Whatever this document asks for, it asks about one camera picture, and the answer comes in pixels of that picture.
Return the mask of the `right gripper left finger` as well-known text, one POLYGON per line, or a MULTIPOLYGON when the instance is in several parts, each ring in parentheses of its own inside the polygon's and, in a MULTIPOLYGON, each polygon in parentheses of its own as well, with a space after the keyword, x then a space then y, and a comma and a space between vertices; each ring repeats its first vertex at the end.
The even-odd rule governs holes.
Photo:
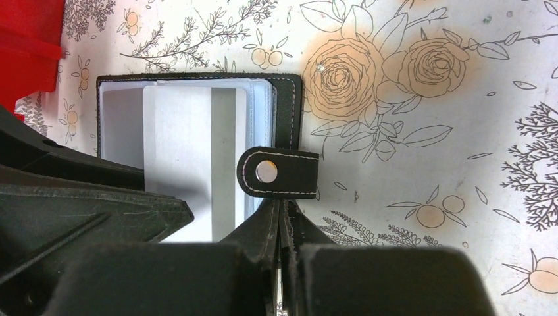
POLYGON ((272 315, 280 201, 219 242, 97 244, 60 279, 46 315, 272 315))

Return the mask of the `red plastic bin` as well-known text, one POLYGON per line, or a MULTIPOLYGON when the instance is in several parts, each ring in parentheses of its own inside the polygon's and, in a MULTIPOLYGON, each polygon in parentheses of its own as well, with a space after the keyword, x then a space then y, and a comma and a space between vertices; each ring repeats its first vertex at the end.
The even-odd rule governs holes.
POLYGON ((1 106, 20 121, 16 102, 36 92, 52 92, 64 53, 63 0, 1 2, 1 106))

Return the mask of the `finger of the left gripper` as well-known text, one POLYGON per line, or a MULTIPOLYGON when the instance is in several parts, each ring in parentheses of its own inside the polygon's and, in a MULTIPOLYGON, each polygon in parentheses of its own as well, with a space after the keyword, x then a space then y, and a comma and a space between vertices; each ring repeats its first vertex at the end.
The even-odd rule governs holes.
POLYGON ((193 221, 172 196, 1 167, 1 282, 54 284, 94 244, 159 242, 193 221))
POLYGON ((145 190, 142 169, 61 146, 1 108, 1 164, 21 171, 131 190, 145 190))

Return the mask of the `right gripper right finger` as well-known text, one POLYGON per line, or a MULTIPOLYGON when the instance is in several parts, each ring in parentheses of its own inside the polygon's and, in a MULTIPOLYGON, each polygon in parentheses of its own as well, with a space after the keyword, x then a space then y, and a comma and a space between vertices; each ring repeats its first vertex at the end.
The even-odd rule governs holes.
POLYGON ((296 202, 279 217, 289 315, 494 315, 480 275, 452 248, 340 246, 296 202))

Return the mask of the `black leather card holder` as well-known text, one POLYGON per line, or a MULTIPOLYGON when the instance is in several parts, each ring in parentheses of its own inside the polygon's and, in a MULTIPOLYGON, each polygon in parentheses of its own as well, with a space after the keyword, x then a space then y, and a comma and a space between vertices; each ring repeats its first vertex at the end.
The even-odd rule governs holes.
MULTIPOLYGON (((97 79, 97 157, 142 169, 143 91, 148 86, 220 84, 247 92, 247 131, 252 147, 296 150, 299 146, 303 83, 296 74, 137 74, 97 79)), ((256 190, 244 192, 245 219, 261 202, 256 190)))

